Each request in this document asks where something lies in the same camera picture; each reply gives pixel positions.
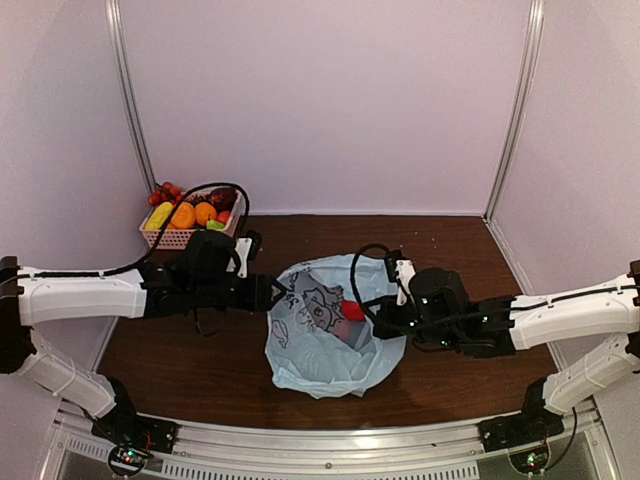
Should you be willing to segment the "light blue printed plastic bag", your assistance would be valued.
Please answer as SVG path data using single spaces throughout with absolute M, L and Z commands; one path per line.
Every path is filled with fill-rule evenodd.
M 353 256 L 300 262 L 277 280 L 285 296 L 267 313 L 265 355 L 272 382 L 314 399 L 363 396 L 383 382 L 404 356 L 406 338 L 380 339 L 370 320 L 349 320 L 345 301 Z

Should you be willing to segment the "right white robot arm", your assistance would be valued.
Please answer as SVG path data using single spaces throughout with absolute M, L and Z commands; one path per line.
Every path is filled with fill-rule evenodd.
M 600 284 L 538 296 L 474 302 L 461 276 L 416 270 L 404 257 L 385 260 L 397 297 L 383 303 L 374 324 L 383 333 L 438 342 L 473 358 L 512 356 L 540 345 L 594 339 L 581 358 L 528 388 L 513 419 L 519 440 L 535 440 L 578 403 L 639 370 L 639 264 Z

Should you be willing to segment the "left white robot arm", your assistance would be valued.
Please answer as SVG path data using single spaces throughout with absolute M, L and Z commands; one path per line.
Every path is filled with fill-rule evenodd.
M 151 257 L 113 270 L 45 271 L 1 260 L 1 371 L 26 378 L 54 396 L 103 420 L 123 444 L 137 442 L 144 424 L 117 381 L 76 366 L 34 332 L 58 320 L 156 319 L 201 309 L 268 312 L 286 288 L 249 264 L 259 251 L 256 232 L 234 239 L 200 232 L 184 251 L 160 261 Z

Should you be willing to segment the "red lychee bunch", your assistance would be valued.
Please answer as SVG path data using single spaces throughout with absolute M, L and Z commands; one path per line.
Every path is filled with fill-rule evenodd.
M 165 202 L 175 205 L 183 198 L 184 192 L 181 187 L 171 182 L 164 182 L 156 185 L 156 190 L 148 198 L 148 204 L 150 207 L 157 207 Z

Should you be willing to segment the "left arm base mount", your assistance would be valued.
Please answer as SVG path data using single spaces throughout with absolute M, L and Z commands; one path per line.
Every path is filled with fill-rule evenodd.
M 173 421 L 140 415 L 125 386 L 115 378 L 107 380 L 114 390 L 115 406 L 101 417 L 91 417 L 91 432 L 121 447 L 171 454 L 178 425 Z

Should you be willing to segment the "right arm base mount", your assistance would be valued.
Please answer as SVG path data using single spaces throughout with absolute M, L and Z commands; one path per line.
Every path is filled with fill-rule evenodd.
M 563 416 L 545 408 L 544 382 L 542 378 L 528 386 L 519 413 L 497 416 L 478 424 L 485 452 L 542 442 L 565 431 Z

